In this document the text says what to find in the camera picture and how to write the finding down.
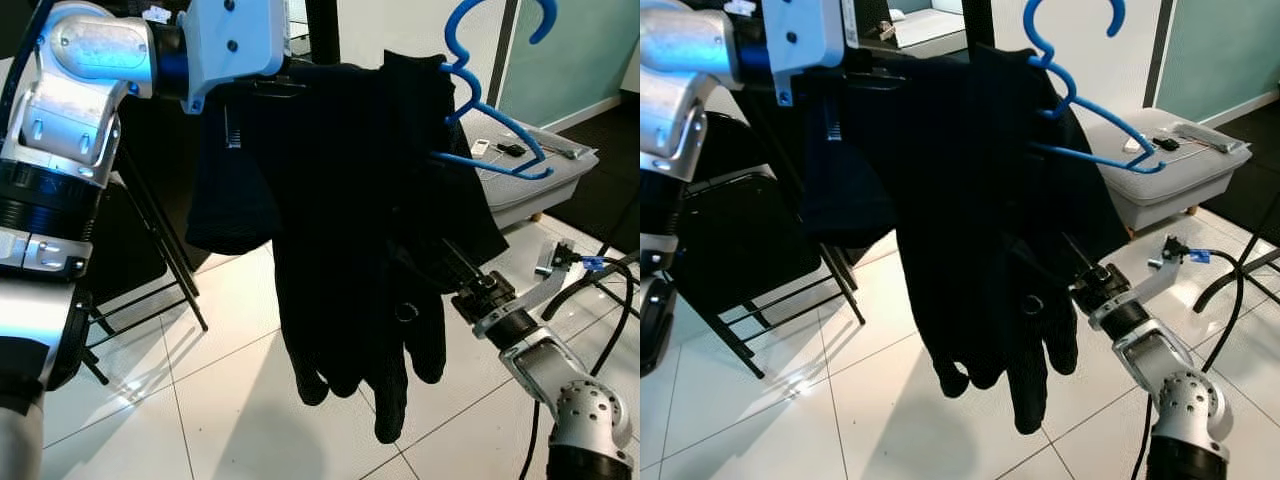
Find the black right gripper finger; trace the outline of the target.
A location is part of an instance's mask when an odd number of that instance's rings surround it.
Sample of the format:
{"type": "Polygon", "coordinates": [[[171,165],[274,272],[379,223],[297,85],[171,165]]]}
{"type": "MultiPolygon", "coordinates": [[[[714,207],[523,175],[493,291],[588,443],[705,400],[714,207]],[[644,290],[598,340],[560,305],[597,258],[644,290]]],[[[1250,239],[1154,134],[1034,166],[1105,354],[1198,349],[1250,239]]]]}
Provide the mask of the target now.
{"type": "Polygon", "coordinates": [[[1066,232],[1061,232],[1062,242],[1071,255],[1071,283],[1101,283],[1103,269],[1085,253],[1085,251],[1066,232]]]}
{"type": "Polygon", "coordinates": [[[480,282],[485,274],[480,266],[475,265],[461,247],[449,239],[440,239],[442,244],[442,292],[456,293],[465,287],[480,282]]]}

